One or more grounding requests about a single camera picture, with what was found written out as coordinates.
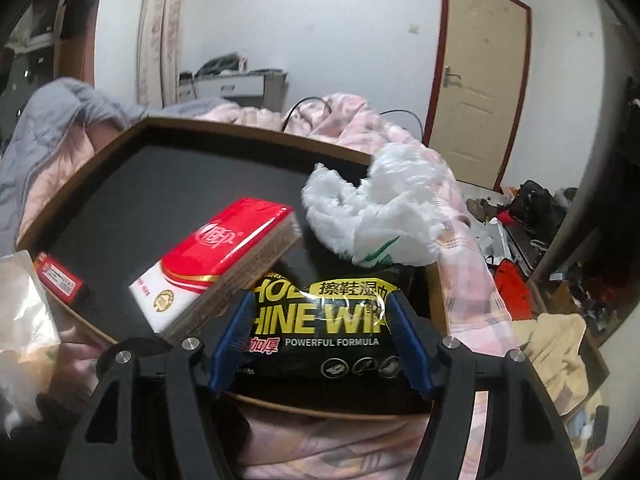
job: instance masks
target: gold stripe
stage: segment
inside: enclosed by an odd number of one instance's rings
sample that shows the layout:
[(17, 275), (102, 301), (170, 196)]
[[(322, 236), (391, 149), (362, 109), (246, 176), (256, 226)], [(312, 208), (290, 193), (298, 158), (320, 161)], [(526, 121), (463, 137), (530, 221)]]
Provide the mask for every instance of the gold stripe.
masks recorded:
[(160, 263), (160, 268), (162, 272), (168, 274), (172, 278), (177, 278), (178, 280), (190, 280), (191, 282), (207, 282), (214, 283), (218, 280), (219, 276), (215, 274), (204, 274), (203, 276), (188, 276), (186, 274), (176, 274), (175, 272), (171, 272), (167, 269), (162, 263)]

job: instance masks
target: gray blanket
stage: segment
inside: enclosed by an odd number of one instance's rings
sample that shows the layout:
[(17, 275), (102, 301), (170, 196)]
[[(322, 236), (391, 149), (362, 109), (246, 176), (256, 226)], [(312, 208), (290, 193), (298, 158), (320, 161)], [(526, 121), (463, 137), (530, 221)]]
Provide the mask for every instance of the gray blanket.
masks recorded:
[(125, 130), (147, 116), (195, 117), (225, 102), (204, 99), (157, 110), (117, 102), (75, 79), (57, 79), (40, 88), (0, 160), (0, 256), (14, 252), (31, 184), (58, 152), (71, 125), (110, 120)]

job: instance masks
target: circular icon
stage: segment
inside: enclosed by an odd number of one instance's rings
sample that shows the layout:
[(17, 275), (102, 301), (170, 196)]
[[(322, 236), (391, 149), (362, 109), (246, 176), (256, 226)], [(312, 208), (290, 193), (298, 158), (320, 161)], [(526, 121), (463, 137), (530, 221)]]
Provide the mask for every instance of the circular icon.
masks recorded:
[(171, 290), (163, 290), (154, 300), (154, 309), (156, 312), (164, 312), (174, 302), (174, 293)]
[(398, 376), (400, 370), (402, 370), (400, 358), (397, 355), (392, 355), (382, 361), (378, 373), (383, 379), (393, 379)]
[(338, 379), (349, 371), (349, 366), (342, 359), (332, 357), (322, 363), (320, 371), (327, 379)]
[(378, 368), (378, 362), (373, 357), (363, 357), (355, 362), (351, 371), (355, 375), (362, 375), (364, 372), (375, 370), (376, 368)]

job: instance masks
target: screw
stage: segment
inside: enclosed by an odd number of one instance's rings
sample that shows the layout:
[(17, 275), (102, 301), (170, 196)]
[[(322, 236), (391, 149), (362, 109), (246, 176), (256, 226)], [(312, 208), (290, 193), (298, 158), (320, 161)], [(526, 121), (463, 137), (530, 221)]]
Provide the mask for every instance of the screw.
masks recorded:
[(517, 363), (523, 363), (524, 360), (527, 358), (526, 355), (524, 355), (524, 352), (522, 350), (519, 350), (517, 348), (511, 350), (509, 352), (509, 357), (511, 359), (513, 359), (514, 361), (516, 361)]
[(449, 350), (455, 350), (460, 346), (460, 339), (458, 339), (457, 337), (448, 335), (446, 336), (446, 338), (442, 340), (442, 344), (446, 346)]
[(182, 348), (185, 350), (195, 350), (200, 346), (200, 340), (197, 337), (188, 337), (182, 342)]
[(129, 350), (123, 350), (116, 355), (116, 362), (123, 365), (131, 361), (131, 352)]

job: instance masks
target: beige towel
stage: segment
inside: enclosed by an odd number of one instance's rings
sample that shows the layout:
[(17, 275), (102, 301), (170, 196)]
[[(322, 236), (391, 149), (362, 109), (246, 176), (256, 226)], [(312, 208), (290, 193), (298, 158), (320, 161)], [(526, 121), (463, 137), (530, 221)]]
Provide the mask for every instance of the beige towel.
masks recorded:
[(540, 314), (537, 320), (515, 321), (513, 329), (558, 413), (569, 413), (589, 392), (587, 372), (578, 355), (584, 320), (579, 314)]

